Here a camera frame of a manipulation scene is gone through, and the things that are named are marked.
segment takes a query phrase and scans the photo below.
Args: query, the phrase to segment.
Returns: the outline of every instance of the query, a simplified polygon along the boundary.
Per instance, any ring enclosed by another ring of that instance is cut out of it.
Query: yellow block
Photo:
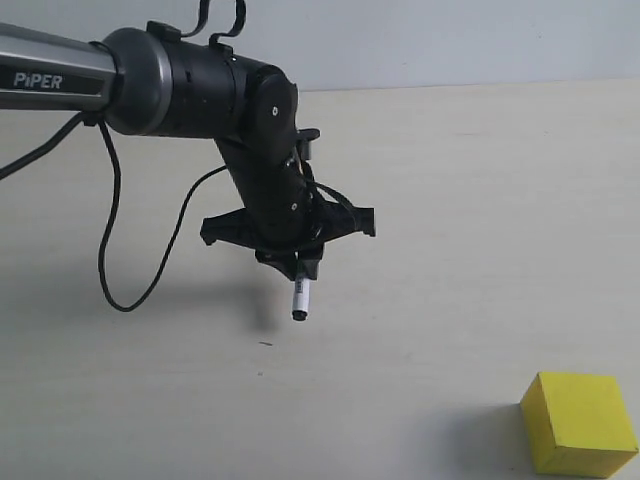
[[[638,453],[614,377],[541,372],[520,406],[537,473],[609,478]]]

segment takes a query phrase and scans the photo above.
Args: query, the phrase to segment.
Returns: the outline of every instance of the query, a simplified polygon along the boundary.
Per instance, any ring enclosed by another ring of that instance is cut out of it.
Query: yellow cube
[[[541,372],[520,406],[537,473],[609,478],[638,453],[614,377]]]

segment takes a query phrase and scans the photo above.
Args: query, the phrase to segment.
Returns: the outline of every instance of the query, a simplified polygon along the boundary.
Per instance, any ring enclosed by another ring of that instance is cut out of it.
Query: white table
[[[378,237],[328,246],[302,324],[284,277],[200,240],[203,217],[240,206],[226,173],[148,303],[110,309],[95,257],[111,170],[98,132],[75,132],[0,185],[0,477],[529,479],[514,404],[539,370],[616,375],[640,428],[639,94],[303,94],[317,178],[376,207]],[[2,162],[67,117],[3,112]],[[206,141],[116,143],[124,302],[221,159]]]

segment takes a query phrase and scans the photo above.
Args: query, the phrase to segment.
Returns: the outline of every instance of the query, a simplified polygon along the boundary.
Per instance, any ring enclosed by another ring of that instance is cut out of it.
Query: black robotic arm
[[[123,135],[213,139],[245,208],[205,219],[202,239],[251,248],[295,281],[293,317],[304,320],[325,243],[358,231],[375,236],[374,212],[314,180],[310,143],[320,132],[297,128],[298,90],[284,72],[220,43],[242,30],[243,0],[230,32],[204,46],[184,40],[202,30],[208,6],[201,0],[189,34],[149,22],[91,43],[0,24],[0,109],[82,112],[50,148],[0,169],[0,179],[81,122],[100,124],[112,159],[106,125]]]

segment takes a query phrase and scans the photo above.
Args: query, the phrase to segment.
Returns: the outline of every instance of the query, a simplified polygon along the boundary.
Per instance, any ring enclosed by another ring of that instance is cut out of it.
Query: white marker
[[[309,313],[309,291],[311,280],[304,273],[298,273],[293,291],[293,319],[302,322]]]

